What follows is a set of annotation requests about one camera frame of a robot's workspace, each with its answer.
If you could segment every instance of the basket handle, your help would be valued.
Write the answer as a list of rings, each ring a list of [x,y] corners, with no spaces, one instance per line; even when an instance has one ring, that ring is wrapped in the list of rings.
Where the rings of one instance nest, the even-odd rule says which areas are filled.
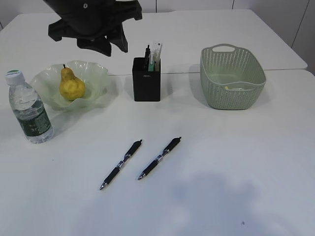
[[[218,45],[215,45],[213,47],[210,47],[210,50],[213,51],[215,48],[218,48],[218,47],[229,47],[229,48],[234,48],[234,49],[237,49],[236,46],[232,45],[232,44],[228,44],[228,43],[221,43],[221,44],[218,44]]]

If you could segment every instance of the pen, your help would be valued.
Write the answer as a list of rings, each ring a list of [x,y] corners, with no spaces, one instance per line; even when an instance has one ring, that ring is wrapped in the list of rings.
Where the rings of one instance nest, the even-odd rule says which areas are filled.
[[[167,145],[166,148],[164,148],[163,152],[161,155],[159,155],[156,159],[153,160],[153,162],[151,162],[151,164],[141,173],[141,175],[139,176],[138,180],[144,178],[145,176],[147,176],[151,170],[154,169],[155,166],[158,165],[159,162],[161,162],[163,160],[163,157],[165,155],[167,155],[168,153],[171,152],[171,150],[173,150],[173,148],[181,141],[181,137],[179,138],[175,138],[173,139],[169,145]]]
[[[159,71],[159,60],[160,60],[160,57],[161,57],[162,46],[163,46],[162,43],[158,44],[157,56],[156,56],[156,65],[155,65],[155,70],[156,71]]]
[[[151,53],[151,50],[150,50],[150,46],[148,45],[148,47],[146,48],[145,56],[144,56],[144,70],[148,70],[150,53]]]
[[[134,142],[131,148],[128,150],[128,152],[125,154],[124,159],[118,163],[118,165],[113,169],[113,171],[109,174],[109,176],[104,180],[102,186],[99,188],[102,190],[105,188],[109,183],[114,179],[114,177],[119,173],[119,171],[122,169],[126,161],[131,158],[131,156],[137,151],[137,149],[141,146],[141,142],[137,141]]]
[[[154,53],[153,52],[151,52],[150,54],[150,64],[149,64],[148,71],[154,71]]]

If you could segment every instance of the pen grip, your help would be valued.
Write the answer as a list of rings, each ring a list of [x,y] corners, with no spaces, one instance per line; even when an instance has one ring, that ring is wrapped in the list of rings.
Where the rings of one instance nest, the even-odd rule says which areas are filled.
[[[158,165],[158,161],[154,160],[153,162],[151,162],[151,164],[143,171],[143,173],[145,173],[145,175],[148,175],[148,173],[151,172],[151,170],[154,169],[155,166]]]
[[[132,156],[137,151],[137,149],[141,146],[141,142],[142,140],[134,142],[131,148],[126,153],[126,155],[130,154]]]
[[[181,141],[181,137],[173,139],[164,150],[171,151],[180,141]]]
[[[119,171],[120,171],[120,168],[116,166],[113,169],[113,171],[109,174],[109,176],[104,180],[104,182],[109,184],[114,179],[114,177],[118,174]]]

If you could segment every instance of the green basket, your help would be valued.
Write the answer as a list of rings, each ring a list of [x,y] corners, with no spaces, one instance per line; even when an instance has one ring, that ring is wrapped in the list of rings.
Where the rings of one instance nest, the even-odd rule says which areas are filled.
[[[233,51],[214,51],[217,47]],[[266,76],[255,56],[245,48],[219,44],[201,52],[200,79],[208,104],[221,110],[245,110],[258,99]]]

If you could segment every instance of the white wall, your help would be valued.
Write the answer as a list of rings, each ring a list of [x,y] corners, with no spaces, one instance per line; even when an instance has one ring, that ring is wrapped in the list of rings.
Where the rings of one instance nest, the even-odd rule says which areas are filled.
[[[139,2],[143,12],[156,11],[156,0],[139,0]],[[53,10],[43,0],[0,0],[0,21],[3,27],[21,13],[47,12]]]
[[[233,0],[157,0],[157,12],[232,9]]]
[[[315,75],[315,0],[311,0],[293,49],[309,65],[308,71]]]
[[[234,9],[253,10],[292,46],[308,0],[235,0]]]

